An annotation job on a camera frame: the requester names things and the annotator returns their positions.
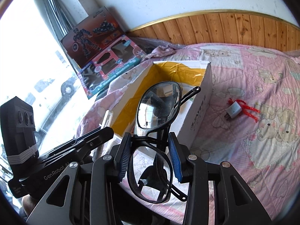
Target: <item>yellow tape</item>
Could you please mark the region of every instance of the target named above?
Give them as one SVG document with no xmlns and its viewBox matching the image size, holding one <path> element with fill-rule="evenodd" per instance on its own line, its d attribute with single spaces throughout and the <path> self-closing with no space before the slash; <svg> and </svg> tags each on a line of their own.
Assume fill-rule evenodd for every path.
<svg viewBox="0 0 300 225">
<path fill-rule="evenodd" d="M 152 85 L 162 81 L 175 81 L 190 86 L 200 86 L 205 71 L 205 69 L 189 68 L 184 64 L 174 62 L 153 64 L 134 96 L 128 100 L 112 125 L 114 132 L 123 135 L 127 126 L 135 120 L 137 107 L 143 94 Z"/>
</svg>

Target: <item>white elastic band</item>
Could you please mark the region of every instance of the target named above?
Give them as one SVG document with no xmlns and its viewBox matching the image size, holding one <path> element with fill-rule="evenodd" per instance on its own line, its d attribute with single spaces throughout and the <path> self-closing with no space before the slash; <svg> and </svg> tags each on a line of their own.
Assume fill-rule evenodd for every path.
<svg viewBox="0 0 300 225">
<path fill-rule="evenodd" d="M 26 162 L 34 153 L 38 150 L 37 144 L 29 147 L 27 150 L 23 151 L 19 155 L 7 156 L 7 161 L 10 165 L 18 165 Z"/>
</svg>

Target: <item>car wheel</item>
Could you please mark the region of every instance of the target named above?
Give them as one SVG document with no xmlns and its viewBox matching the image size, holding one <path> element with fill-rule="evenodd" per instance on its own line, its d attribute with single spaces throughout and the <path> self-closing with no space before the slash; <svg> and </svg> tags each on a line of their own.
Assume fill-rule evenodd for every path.
<svg viewBox="0 0 300 225">
<path fill-rule="evenodd" d="M 34 137 L 35 137 L 35 142 L 37 144 L 37 148 L 39 148 L 43 141 L 43 136 L 40 132 L 34 131 Z"/>
<path fill-rule="evenodd" d="M 74 86 L 69 83 L 69 82 L 65 82 L 61 85 L 61 95 L 63 97 L 71 97 L 75 92 L 75 88 Z"/>
</svg>

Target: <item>silver screw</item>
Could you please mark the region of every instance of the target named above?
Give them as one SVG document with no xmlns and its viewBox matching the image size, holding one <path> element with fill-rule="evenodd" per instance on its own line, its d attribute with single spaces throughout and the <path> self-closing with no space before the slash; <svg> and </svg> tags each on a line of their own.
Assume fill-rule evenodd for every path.
<svg viewBox="0 0 300 225">
<path fill-rule="evenodd" d="M 194 160 L 197 160 L 197 156 L 194 155 L 194 154 L 191 154 L 191 155 L 188 156 L 188 159 L 194 161 Z"/>
<path fill-rule="evenodd" d="M 71 162 L 69 166 L 70 166 L 70 168 L 76 168 L 78 166 L 78 163 L 77 162 Z"/>
<path fill-rule="evenodd" d="M 103 160 L 109 161 L 112 158 L 111 155 L 105 155 L 103 156 Z"/>
<path fill-rule="evenodd" d="M 223 167 L 230 167 L 230 163 L 229 162 L 222 162 L 222 166 Z"/>
</svg>

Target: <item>wooden headboard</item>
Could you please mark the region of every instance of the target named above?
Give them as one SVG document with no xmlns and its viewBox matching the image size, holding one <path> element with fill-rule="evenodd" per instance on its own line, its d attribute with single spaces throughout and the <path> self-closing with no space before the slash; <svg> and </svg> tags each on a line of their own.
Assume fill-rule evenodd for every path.
<svg viewBox="0 0 300 225">
<path fill-rule="evenodd" d="M 300 49 L 299 27 L 277 17 L 241 10 L 184 13 L 147 23 L 127 34 L 182 45 L 230 43 L 282 52 Z"/>
</svg>

